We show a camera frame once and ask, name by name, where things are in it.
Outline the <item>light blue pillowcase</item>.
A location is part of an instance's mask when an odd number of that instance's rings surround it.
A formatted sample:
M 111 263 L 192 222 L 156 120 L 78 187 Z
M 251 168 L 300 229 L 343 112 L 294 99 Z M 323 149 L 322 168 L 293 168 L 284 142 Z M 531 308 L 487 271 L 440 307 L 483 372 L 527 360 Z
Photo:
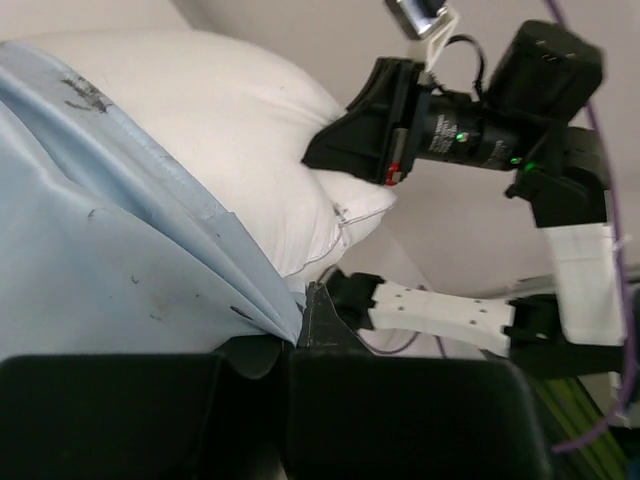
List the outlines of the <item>light blue pillowcase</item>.
M 303 290 L 88 80 L 2 45 L 3 358 L 295 343 Z

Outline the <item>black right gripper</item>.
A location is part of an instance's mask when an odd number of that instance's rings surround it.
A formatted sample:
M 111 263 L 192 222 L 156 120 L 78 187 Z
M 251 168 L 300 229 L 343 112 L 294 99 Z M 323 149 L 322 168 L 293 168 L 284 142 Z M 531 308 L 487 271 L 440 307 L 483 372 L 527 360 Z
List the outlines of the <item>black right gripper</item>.
M 604 79 L 602 50 L 557 23 L 521 24 L 491 75 L 481 48 L 470 93 L 425 63 L 379 57 L 347 112 L 317 133 L 302 163 L 395 185 L 416 159 L 510 171 L 559 156 L 571 121 Z M 404 141 L 392 159 L 395 127 Z

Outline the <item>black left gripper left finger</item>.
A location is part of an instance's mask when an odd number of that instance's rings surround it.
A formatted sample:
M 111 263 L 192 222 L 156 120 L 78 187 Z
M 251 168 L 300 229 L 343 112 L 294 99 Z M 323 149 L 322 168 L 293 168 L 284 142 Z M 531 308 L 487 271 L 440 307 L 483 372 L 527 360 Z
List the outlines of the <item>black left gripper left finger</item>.
M 276 479 L 268 396 L 282 344 L 207 354 L 21 355 L 1 364 L 5 479 Z

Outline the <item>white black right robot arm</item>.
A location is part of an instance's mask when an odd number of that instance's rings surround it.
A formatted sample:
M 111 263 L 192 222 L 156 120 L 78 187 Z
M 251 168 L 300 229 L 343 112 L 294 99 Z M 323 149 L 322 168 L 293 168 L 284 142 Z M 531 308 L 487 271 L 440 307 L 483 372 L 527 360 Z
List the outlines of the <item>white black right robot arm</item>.
M 418 159 L 510 171 L 505 194 L 530 206 L 552 273 L 480 299 L 334 270 L 325 284 L 338 315 L 354 330 L 461 341 L 545 379 L 631 372 L 635 319 L 621 298 L 610 175 L 598 135 L 572 125 L 603 81 L 601 50 L 560 25 L 528 20 L 472 93 L 448 90 L 422 69 L 377 59 L 345 115 L 311 140 L 305 165 L 386 186 Z

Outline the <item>white pillow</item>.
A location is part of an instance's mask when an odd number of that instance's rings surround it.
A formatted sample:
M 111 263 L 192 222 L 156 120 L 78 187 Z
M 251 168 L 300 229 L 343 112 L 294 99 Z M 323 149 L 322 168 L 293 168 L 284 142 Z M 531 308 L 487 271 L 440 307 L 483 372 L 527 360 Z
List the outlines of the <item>white pillow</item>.
M 311 280 L 370 235 L 388 188 L 307 168 L 341 105 L 256 45 L 189 30 L 36 36 L 30 44 L 96 86 L 229 211 L 279 274 Z

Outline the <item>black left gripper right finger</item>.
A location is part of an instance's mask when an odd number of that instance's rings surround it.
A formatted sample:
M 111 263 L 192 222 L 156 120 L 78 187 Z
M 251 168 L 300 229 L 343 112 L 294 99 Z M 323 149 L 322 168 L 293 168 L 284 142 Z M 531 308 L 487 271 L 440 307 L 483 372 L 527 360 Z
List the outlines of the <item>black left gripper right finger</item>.
M 307 290 L 284 360 L 284 467 L 292 479 L 551 479 L 524 376 L 502 361 L 382 357 Z

